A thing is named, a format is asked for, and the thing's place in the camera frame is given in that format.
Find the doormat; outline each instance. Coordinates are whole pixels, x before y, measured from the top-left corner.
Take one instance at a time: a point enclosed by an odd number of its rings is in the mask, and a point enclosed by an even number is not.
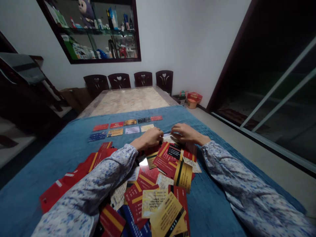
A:
[[[216,114],[220,115],[224,119],[232,122],[233,124],[240,126],[243,124],[243,122],[247,119],[248,116],[243,115],[233,109],[222,109],[215,112]],[[252,130],[254,129],[259,122],[254,119],[250,119],[247,124],[244,126],[245,129]],[[260,128],[258,128],[259,131],[269,128],[267,125],[261,125]]]

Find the purple toy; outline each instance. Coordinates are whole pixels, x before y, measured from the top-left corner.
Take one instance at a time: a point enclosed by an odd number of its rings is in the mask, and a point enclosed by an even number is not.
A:
[[[90,0],[78,0],[79,2],[79,11],[81,12],[83,18],[82,21],[85,25],[85,28],[93,28],[94,26],[94,13],[92,6],[90,4]]]

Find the chair back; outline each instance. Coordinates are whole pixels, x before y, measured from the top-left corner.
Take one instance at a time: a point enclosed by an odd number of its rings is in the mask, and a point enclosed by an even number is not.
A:
[[[134,73],[136,87],[152,86],[151,72],[137,72]]]
[[[108,75],[108,77],[109,77],[112,90],[131,88],[129,75],[126,73],[114,73],[114,74]]]
[[[95,99],[102,91],[109,90],[108,79],[104,75],[89,75],[83,79],[92,99]]]
[[[156,72],[156,83],[162,90],[171,95],[173,71],[163,70]]]

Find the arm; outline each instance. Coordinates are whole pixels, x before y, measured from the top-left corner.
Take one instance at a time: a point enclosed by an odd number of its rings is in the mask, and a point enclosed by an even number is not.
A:
[[[180,141],[201,147],[207,169],[219,182],[236,215],[255,236],[315,236],[315,228],[272,187],[216,142],[186,124],[173,128]]]
[[[42,216],[32,236],[92,236],[100,203],[130,172],[137,150],[159,144],[161,136],[159,128],[149,129],[103,160]]]

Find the hand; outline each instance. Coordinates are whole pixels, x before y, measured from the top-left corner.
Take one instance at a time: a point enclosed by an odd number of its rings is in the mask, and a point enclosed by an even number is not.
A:
[[[137,150],[147,150],[150,147],[157,146],[163,140],[164,133],[160,128],[154,127],[148,129],[139,138],[131,142],[131,145]]]
[[[171,134],[181,142],[195,143],[200,146],[203,146],[211,141],[208,136],[200,134],[198,131],[194,130],[185,123],[177,123],[174,125],[171,129]]]

